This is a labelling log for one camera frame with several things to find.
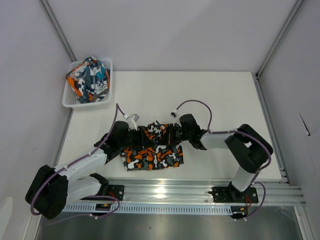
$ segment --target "gray floor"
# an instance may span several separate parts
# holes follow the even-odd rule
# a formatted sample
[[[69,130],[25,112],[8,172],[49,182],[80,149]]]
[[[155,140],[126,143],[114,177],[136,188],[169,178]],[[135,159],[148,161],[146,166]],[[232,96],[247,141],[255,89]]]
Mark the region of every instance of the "gray floor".
[[[51,222],[69,217],[62,213]],[[41,240],[302,240],[293,207],[263,207],[247,222],[229,216],[113,214],[41,221]]]

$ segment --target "folded cloth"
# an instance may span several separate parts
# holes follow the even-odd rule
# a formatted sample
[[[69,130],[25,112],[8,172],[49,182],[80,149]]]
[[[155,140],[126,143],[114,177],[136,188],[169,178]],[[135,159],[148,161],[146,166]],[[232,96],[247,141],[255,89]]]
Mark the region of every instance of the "folded cloth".
[[[139,126],[144,137],[153,142],[153,146],[140,150],[126,147],[120,152],[125,169],[131,170],[160,170],[179,167],[184,163],[182,146],[158,145],[161,137],[166,133],[168,124],[154,122],[148,126]]]
[[[94,103],[103,99],[110,89],[110,69],[93,56],[65,76],[80,103]]]

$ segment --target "white table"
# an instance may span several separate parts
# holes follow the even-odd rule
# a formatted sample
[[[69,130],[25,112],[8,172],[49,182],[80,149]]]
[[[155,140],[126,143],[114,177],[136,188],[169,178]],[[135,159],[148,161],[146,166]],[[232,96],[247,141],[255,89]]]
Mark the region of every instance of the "white table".
[[[75,110],[64,141],[59,164],[85,154],[95,142],[109,131],[115,105],[128,115],[138,113],[138,125],[155,120],[171,123],[170,112],[181,102],[197,99],[207,103],[212,112],[211,129],[231,130],[241,124],[251,125],[271,143],[263,112],[250,72],[174,72],[174,71],[119,71],[113,75],[113,97],[108,106],[93,110]],[[185,104],[180,116],[191,113],[201,128],[208,125],[209,112],[199,103]],[[121,114],[118,120],[124,120]],[[162,170],[126,171],[118,156],[105,166],[94,169],[109,178],[229,180],[239,167],[229,150],[194,149],[182,143],[184,164]],[[272,155],[271,165],[258,177],[263,181],[279,181],[281,174]]]

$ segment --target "white basket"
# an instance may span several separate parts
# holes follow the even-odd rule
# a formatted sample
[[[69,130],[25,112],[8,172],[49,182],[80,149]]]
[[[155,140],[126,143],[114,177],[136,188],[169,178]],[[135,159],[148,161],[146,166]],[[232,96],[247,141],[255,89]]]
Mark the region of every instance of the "white basket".
[[[63,91],[63,98],[62,98],[62,105],[65,106],[66,108],[81,108],[81,107],[91,107],[91,106],[97,106],[97,105],[102,105],[106,104],[111,100],[112,97],[112,85],[113,85],[113,66],[112,66],[112,60],[110,58],[100,58],[98,59],[101,62],[103,62],[104,66],[107,69],[110,69],[110,88],[107,93],[107,95],[101,99],[100,101],[96,102],[88,102],[88,103],[80,103],[77,99],[77,94],[76,92],[72,89],[70,84],[68,83],[67,80],[65,80],[65,85],[64,85],[64,91]],[[74,61],[70,64],[68,68],[68,73],[77,67],[79,64],[81,64],[83,60],[81,61]]]

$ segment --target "metal frame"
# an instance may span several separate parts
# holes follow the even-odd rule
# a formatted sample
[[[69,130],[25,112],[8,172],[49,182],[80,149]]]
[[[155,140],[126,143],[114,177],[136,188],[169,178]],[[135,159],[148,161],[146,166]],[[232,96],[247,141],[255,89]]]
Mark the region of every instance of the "metal frame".
[[[60,40],[62,47],[64,49],[64,51],[66,52],[66,54],[68,55],[69,59],[71,60],[71,62],[77,61],[74,52],[72,51],[70,44],[67,41],[67,38],[64,34],[64,32],[62,31],[62,28],[60,27],[60,24],[54,14],[54,12],[51,9],[51,6],[49,4],[49,2],[47,0],[39,0],[39,3],[45,13],[45,15],[48,17],[49,22],[52,25],[52,28],[54,30],[54,32],[56,33],[58,39]]]
[[[56,32],[62,47],[72,62],[76,61],[76,57],[55,17],[48,0],[39,0],[45,14],[47,15],[54,31]],[[281,153],[281,147],[277,140],[277,135],[272,122],[272,118],[264,97],[260,76],[276,54],[285,36],[287,35],[294,20],[303,7],[305,0],[297,0],[289,13],[287,20],[283,24],[279,34],[272,44],[268,54],[266,55],[257,74],[253,75],[254,84],[257,95],[261,104],[264,118],[268,127],[274,152],[278,160],[279,169],[281,171],[282,180],[277,182],[266,182],[266,206],[294,206],[300,229],[305,239],[315,239],[311,224],[306,211],[306,203],[302,190],[299,186],[291,186],[290,181],[285,172],[284,158]],[[68,131],[71,116],[70,111],[61,144],[57,150],[55,162],[57,163],[61,154],[62,146]],[[182,181],[168,179],[109,179],[111,184],[120,184],[125,186],[124,198],[120,211],[123,213],[163,213],[163,214],[229,214],[230,204],[213,203],[212,196],[208,194],[213,186],[226,186],[229,181]],[[259,199],[262,199],[262,188],[257,187]],[[97,202],[79,202],[66,206],[65,212],[86,212],[92,211]],[[35,217],[30,219],[30,223],[26,229],[24,239],[33,239],[30,237],[35,234],[39,220]]]
[[[278,51],[280,45],[282,44],[283,40],[285,39],[286,35],[288,34],[291,26],[293,25],[295,19],[297,18],[299,12],[301,11],[303,5],[305,3],[305,0],[296,0],[294,3],[289,15],[287,16],[284,24],[281,27],[280,32],[276,36],[274,42],[271,45],[270,50],[268,51],[266,57],[264,58],[261,67],[259,68],[256,76],[259,80],[260,76],[264,72],[264,70],[267,68],[268,64],[271,62],[273,56]]]

